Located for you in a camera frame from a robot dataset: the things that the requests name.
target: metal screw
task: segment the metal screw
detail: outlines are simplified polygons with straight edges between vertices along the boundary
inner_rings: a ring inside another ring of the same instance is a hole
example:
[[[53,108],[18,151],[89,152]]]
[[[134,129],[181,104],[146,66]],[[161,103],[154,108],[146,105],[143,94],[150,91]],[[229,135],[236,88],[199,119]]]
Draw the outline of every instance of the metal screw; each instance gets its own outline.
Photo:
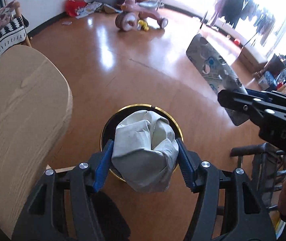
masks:
[[[203,161],[203,162],[201,163],[201,165],[202,165],[202,167],[204,167],[204,168],[208,168],[209,166],[211,166],[211,163],[208,162],[208,161]]]
[[[241,168],[237,168],[237,169],[235,170],[235,172],[238,173],[239,175],[244,174],[244,170],[241,169]]]
[[[266,113],[270,113],[270,114],[275,114],[274,110],[271,110],[269,108],[264,110]]]
[[[48,169],[48,170],[45,171],[45,174],[46,174],[47,176],[51,176],[51,175],[54,174],[54,170]]]
[[[81,168],[81,169],[86,169],[86,168],[88,168],[88,163],[83,162],[83,163],[79,164],[79,168]]]

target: pink tricycle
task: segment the pink tricycle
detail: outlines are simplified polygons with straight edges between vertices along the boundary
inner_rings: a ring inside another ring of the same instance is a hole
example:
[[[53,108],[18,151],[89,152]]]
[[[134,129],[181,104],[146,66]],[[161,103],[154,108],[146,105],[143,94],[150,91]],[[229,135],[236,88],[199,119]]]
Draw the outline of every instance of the pink tricycle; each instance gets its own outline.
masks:
[[[135,0],[125,0],[125,2],[121,5],[123,12],[120,13],[115,19],[116,26],[127,32],[137,27],[138,18],[145,20],[146,18],[150,17],[157,20],[159,26],[164,29],[169,20],[161,17],[157,11],[161,5],[161,1],[162,0],[149,0],[136,3]]]

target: black and white patterned cushion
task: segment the black and white patterned cushion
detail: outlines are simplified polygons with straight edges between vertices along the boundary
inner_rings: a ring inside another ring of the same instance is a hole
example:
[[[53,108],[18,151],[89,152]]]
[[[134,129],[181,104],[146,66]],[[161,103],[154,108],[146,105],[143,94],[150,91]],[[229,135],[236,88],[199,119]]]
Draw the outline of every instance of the black and white patterned cushion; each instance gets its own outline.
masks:
[[[0,56],[10,47],[26,39],[26,29],[23,20],[18,17],[0,29]]]

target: wooden chair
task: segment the wooden chair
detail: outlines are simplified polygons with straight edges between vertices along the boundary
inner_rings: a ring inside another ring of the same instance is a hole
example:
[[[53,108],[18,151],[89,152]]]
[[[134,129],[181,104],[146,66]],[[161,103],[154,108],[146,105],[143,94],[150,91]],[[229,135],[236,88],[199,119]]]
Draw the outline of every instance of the wooden chair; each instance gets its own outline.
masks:
[[[0,240],[11,239],[71,112],[68,83],[43,54],[16,45],[0,57]]]

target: white cloth bundle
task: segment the white cloth bundle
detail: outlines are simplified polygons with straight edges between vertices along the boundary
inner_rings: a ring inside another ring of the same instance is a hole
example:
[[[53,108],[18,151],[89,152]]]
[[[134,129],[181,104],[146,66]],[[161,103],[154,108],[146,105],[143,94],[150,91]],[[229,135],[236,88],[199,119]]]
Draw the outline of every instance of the white cloth bundle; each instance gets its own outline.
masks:
[[[168,189],[178,153],[169,121],[153,111],[132,113],[116,127],[112,162],[135,191]]]

